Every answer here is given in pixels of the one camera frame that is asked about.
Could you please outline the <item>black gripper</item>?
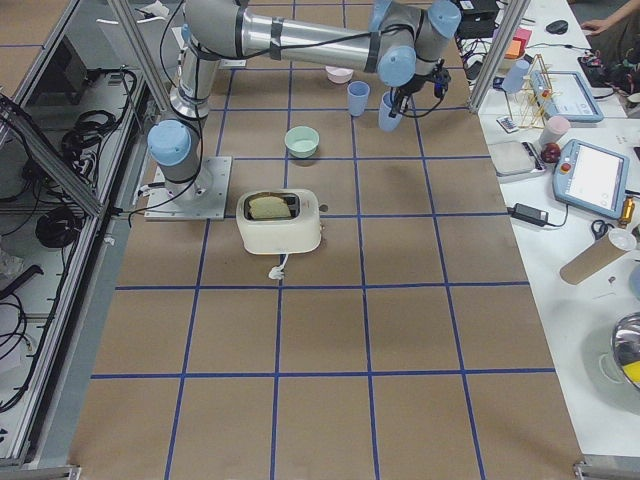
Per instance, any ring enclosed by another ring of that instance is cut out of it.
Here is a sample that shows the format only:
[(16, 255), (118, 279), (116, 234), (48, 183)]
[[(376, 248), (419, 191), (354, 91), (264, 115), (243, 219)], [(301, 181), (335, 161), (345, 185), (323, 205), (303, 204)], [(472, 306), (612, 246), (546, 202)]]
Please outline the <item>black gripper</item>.
[(407, 108), (408, 99), (423, 89), (423, 87), (430, 83), (433, 85), (434, 96), (443, 100), (449, 89), (449, 83), (451, 76), (448, 69), (444, 66), (445, 60), (439, 59), (433, 69), (425, 74), (414, 74), (411, 80), (398, 88), (391, 89), (391, 110), (389, 116), (396, 118), (398, 116), (404, 116)]

